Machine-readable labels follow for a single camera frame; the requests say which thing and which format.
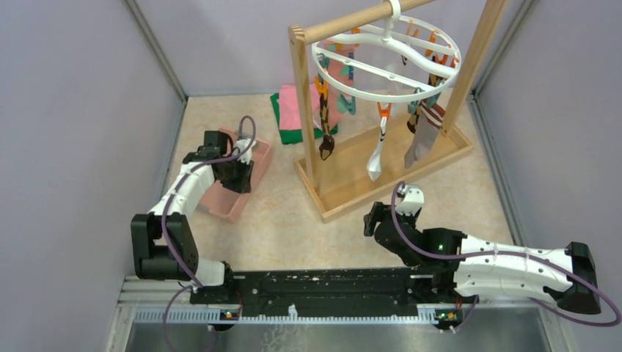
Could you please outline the white sock black stripes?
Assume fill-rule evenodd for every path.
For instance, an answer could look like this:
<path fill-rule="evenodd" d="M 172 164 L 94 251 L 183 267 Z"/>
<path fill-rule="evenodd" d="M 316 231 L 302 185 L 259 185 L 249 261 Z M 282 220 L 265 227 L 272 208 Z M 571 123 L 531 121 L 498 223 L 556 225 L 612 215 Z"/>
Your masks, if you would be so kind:
<path fill-rule="evenodd" d="M 378 125 L 379 136 L 376 147 L 368 159 L 366 170 L 369 178 L 372 181 L 376 181 L 381 175 L 381 154 L 383 149 L 384 140 L 387 134 L 387 122 L 388 119 L 380 118 Z"/>

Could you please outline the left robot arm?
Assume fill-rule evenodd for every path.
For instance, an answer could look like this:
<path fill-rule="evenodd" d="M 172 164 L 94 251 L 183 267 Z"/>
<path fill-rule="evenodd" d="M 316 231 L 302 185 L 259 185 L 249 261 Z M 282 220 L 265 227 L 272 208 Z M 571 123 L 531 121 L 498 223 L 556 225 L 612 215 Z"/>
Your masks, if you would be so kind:
<path fill-rule="evenodd" d="M 133 263 L 140 279 L 191 282 L 197 289 L 206 287 L 218 303 L 232 299 L 235 283 L 226 277 L 227 264 L 200 257 L 189 217 L 217 183 L 238 194 L 252 190 L 255 145 L 246 136 L 233 139 L 222 131 L 205 132 L 202 145 L 185 156 L 161 200 L 131 220 Z"/>

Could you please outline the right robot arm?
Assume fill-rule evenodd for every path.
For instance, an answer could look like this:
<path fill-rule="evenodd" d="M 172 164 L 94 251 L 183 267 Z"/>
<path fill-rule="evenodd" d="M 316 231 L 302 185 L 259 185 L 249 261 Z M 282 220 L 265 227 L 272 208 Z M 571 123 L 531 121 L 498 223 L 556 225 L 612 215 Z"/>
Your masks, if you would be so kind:
<path fill-rule="evenodd" d="M 397 255 L 408 267 L 438 274 L 430 282 L 440 302 L 455 296 L 535 298 L 583 315 L 601 313 L 590 248 L 570 242 L 563 249 L 530 249 L 485 241 L 458 230 L 437 227 L 420 231 L 417 215 L 392 215 L 390 206 L 374 202 L 363 218 L 364 235 Z"/>

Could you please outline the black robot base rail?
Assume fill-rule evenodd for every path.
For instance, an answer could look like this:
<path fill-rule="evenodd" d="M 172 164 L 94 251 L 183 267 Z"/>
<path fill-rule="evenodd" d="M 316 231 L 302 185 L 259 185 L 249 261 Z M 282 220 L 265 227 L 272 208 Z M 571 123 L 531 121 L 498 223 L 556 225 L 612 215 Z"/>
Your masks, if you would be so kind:
<path fill-rule="evenodd" d="M 228 271 L 220 286 L 197 289 L 191 304 L 232 304 L 245 318 L 284 317 L 290 306 L 302 318 L 414 317 L 422 304 L 464 307 L 449 274 L 417 267 L 300 271 Z"/>

